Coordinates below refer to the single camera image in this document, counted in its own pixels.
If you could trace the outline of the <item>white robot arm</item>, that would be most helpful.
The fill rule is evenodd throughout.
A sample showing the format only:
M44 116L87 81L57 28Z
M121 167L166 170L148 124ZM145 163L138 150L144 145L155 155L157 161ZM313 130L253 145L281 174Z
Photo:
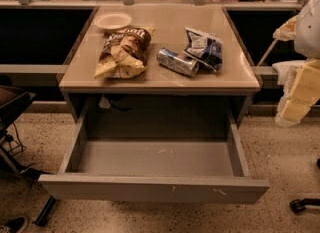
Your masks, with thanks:
M276 40L294 41L294 49L306 60L291 66L286 75L275 122L282 127L297 125L320 100L320 0L309 0L300 13L273 33Z

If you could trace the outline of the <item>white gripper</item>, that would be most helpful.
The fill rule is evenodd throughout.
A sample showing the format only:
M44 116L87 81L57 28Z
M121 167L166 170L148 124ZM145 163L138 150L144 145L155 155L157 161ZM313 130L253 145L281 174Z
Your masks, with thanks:
M289 41L295 38L298 16L288 19L273 33L273 38ZM301 66L290 66L285 78L284 95L278 106L275 122L292 127L301 122L320 99L320 60L309 58Z

